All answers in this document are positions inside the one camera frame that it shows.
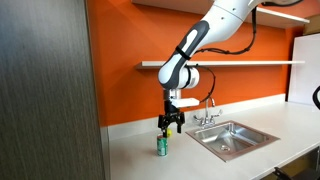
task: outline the wall shelf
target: wall shelf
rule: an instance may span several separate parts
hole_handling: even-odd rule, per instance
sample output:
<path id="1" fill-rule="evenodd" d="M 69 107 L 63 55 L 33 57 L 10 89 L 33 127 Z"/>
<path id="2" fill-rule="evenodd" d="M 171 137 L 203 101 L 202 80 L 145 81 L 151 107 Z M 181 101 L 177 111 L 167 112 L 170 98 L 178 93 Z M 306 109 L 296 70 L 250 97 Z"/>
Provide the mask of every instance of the wall shelf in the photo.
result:
<path id="1" fill-rule="evenodd" d="M 132 3 L 195 14 L 206 14 L 212 6 L 213 0 L 132 0 Z M 251 13 L 245 22 L 251 23 Z M 260 25 L 286 29 L 302 26 L 309 22 L 304 18 L 257 8 L 257 24 Z"/>
<path id="2" fill-rule="evenodd" d="M 166 61 L 142 61 L 136 69 L 159 69 Z M 305 61 L 189 61 L 187 64 L 196 64 L 207 67 L 227 67 L 227 66 L 274 66 L 304 64 Z"/>

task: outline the drain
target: drain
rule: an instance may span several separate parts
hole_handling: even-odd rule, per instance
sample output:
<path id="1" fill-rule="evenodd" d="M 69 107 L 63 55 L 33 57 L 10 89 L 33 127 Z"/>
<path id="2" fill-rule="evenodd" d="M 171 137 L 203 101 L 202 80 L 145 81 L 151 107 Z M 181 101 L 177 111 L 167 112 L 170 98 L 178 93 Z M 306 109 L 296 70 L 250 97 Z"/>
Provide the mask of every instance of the drain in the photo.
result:
<path id="1" fill-rule="evenodd" d="M 226 145 L 221 145 L 220 149 L 222 151 L 230 151 L 230 148 L 228 146 L 226 146 Z"/>

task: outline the black cable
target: black cable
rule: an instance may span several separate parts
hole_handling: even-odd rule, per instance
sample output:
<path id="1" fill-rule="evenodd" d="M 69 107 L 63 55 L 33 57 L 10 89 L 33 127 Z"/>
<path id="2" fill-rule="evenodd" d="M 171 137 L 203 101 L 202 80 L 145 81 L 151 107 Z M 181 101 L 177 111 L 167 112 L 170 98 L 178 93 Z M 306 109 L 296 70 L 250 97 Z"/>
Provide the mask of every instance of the black cable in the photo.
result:
<path id="1" fill-rule="evenodd" d="M 219 49 L 219 48 L 204 48 L 204 49 L 199 49 L 195 52 L 199 53 L 199 52 L 215 52 L 215 53 L 220 53 L 220 54 L 231 54 L 231 55 L 239 55 L 239 54 L 243 54 L 247 51 L 250 50 L 250 48 L 252 47 L 255 39 L 256 39 L 256 33 L 257 33 L 257 23 L 256 23 L 256 13 L 257 12 L 257 7 L 253 8 L 252 10 L 252 29 L 253 29 L 253 37 L 251 40 L 251 43 L 249 44 L 248 47 L 244 48 L 243 50 L 240 51 L 236 51 L 236 52 L 230 52 L 229 50 L 223 50 L 223 49 Z"/>
<path id="2" fill-rule="evenodd" d="M 291 3 L 291 4 L 276 4 L 274 2 L 263 2 L 261 3 L 262 6 L 278 6 L 278 7 L 288 7 L 288 6 L 293 6 L 293 5 L 296 5 L 300 2 L 302 2 L 303 0 L 299 0 L 299 1 L 296 1 L 294 3 Z"/>
<path id="3" fill-rule="evenodd" d="M 213 90 L 214 90 L 214 87 L 215 87 L 215 85 L 216 85 L 216 76 L 215 76 L 215 74 L 213 73 L 213 71 L 212 71 L 210 68 L 208 68 L 208 67 L 200 66 L 199 64 L 196 64 L 195 66 L 189 66 L 189 67 L 196 67 L 196 68 L 199 67 L 199 68 L 203 68 L 203 69 L 211 72 L 211 74 L 212 74 L 213 83 L 212 83 L 211 89 L 210 89 L 210 91 L 208 92 L 208 95 L 207 95 L 204 99 L 202 99 L 202 100 L 200 101 L 200 103 L 202 103 L 202 102 L 206 101 L 208 98 L 211 97 L 211 95 L 212 95 L 212 93 L 213 93 Z"/>

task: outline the white countertop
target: white countertop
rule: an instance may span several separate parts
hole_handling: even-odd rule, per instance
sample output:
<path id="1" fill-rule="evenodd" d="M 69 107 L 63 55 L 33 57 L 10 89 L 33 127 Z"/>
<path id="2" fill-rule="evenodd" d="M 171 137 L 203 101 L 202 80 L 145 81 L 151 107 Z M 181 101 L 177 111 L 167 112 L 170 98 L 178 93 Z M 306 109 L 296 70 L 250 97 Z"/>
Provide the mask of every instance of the white countertop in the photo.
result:
<path id="1" fill-rule="evenodd" d="M 157 155 L 159 131 L 111 140 L 112 180 L 219 180 L 261 179 L 320 145 L 320 111 L 314 106 L 276 103 L 215 119 L 216 123 L 234 120 L 279 137 L 267 146 L 229 162 L 224 162 L 185 132 L 170 128 L 168 155 Z M 197 128 L 182 126 L 183 131 Z"/>

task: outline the faucet handle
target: faucet handle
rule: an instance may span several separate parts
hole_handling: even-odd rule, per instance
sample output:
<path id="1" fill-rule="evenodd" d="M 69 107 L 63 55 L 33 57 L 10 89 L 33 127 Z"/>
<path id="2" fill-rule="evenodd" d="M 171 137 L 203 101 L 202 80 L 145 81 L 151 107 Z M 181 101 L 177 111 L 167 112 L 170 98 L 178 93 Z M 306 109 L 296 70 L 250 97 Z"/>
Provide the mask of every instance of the faucet handle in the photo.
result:
<path id="1" fill-rule="evenodd" d="M 211 99 L 212 107 L 215 107 L 215 106 L 216 106 L 216 103 L 215 103 L 214 99 L 213 99 L 212 97 L 210 97 L 210 99 Z"/>
<path id="2" fill-rule="evenodd" d="M 223 113 L 223 111 L 222 111 L 222 109 L 220 109 L 219 112 L 218 112 L 218 114 L 216 114 L 216 115 L 211 115 L 211 117 L 219 117 L 219 116 L 222 115 L 222 113 Z"/>
<path id="3" fill-rule="evenodd" d="M 196 121 L 202 121 L 202 120 L 204 119 L 203 117 L 198 118 L 197 115 L 194 115 L 193 118 L 194 118 Z"/>

